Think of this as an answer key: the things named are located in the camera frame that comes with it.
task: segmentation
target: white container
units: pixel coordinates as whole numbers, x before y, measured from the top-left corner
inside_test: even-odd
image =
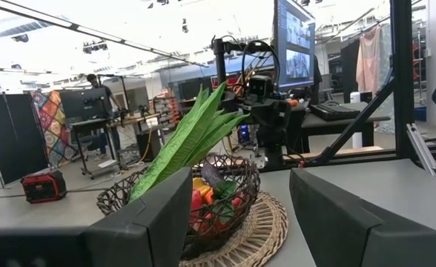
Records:
[[[350,94],[350,103],[358,103],[360,102],[360,92],[353,92]],[[361,133],[353,133],[353,137],[351,138],[353,141],[353,148],[361,148],[362,138]]]

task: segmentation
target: yellow pepper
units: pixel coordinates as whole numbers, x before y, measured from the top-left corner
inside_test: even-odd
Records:
[[[194,178],[192,185],[194,190],[200,191],[202,197],[204,197],[211,190],[211,186],[205,184],[202,178]]]

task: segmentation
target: colorful quilt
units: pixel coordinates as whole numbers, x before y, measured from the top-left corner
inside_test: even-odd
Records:
[[[32,97],[39,115],[51,166],[56,168],[68,163],[76,154],[76,149],[68,145],[69,133],[65,125],[60,93],[35,92],[32,93]]]

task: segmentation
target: woven placemat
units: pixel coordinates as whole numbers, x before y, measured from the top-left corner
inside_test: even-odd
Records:
[[[242,228],[220,250],[184,260],[180,267],[264,266],[283,245],[287,230],[285,208],[270,194],[259,192]]]

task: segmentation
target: artificial plant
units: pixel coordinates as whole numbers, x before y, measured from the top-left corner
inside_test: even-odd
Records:
[[[223,82],[209,97],[208,89],[200,88],[190,112],[178,124],[171,139],[133,187],[131,200],[167,179],[185,166],[193,167],[246,115],[217,111],[226,83]]]

